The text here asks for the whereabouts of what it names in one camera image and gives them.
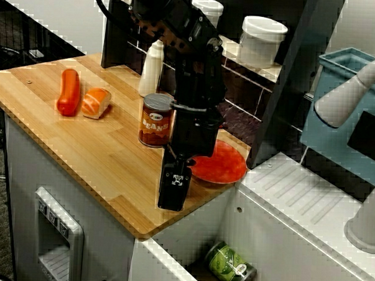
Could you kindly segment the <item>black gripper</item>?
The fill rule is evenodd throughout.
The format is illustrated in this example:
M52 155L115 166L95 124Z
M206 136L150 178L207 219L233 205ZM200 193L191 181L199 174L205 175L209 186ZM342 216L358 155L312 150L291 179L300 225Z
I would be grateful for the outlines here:
M218 128L222 125L222 115L218 111L189 113L177 110L169 146L162 159L159 183L159 208L180 211L187 197L192 170L186 161L175 159L183 155L211 157L214 153Z

